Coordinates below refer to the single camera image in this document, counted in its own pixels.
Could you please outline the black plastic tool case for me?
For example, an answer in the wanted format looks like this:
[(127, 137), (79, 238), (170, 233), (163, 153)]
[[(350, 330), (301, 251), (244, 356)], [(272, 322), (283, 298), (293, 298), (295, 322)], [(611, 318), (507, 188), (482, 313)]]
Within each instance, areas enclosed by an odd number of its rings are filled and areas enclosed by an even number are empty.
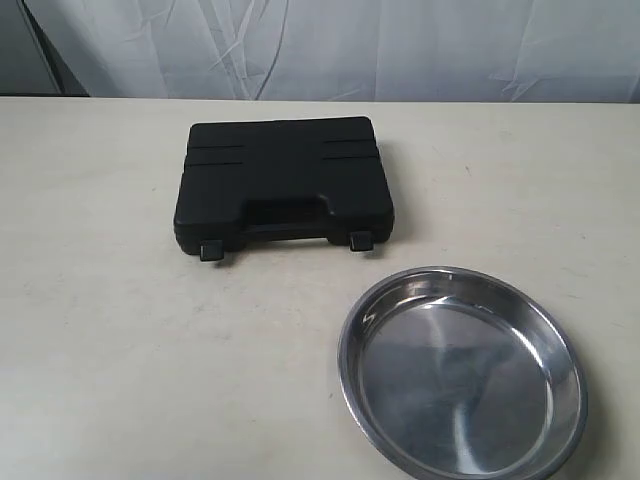
[(266, 242), (325, 239), (353, 252), (389, 240), (394, 204), (366, 116), (196, 123), (173, 229), (203, 262)]

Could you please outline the round stainless steel tray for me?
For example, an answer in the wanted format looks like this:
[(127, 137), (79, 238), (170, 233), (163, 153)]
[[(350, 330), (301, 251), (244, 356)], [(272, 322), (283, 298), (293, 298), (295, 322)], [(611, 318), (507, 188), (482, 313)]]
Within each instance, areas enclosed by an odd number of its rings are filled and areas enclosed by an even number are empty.
[(416, 479), (547, 479), (587, 424), (584, 371), (556, 319), (469, 269), (373, 285), (345, 319), (337, 370), (360, 431)]

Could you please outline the white backdrop curtain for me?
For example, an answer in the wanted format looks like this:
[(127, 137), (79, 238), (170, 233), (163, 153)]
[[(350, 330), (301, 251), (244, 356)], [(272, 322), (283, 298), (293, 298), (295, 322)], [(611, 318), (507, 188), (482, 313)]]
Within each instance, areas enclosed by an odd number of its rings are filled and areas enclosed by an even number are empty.
[(635, 1), (5, 1), (5, 95), (639, 99)]

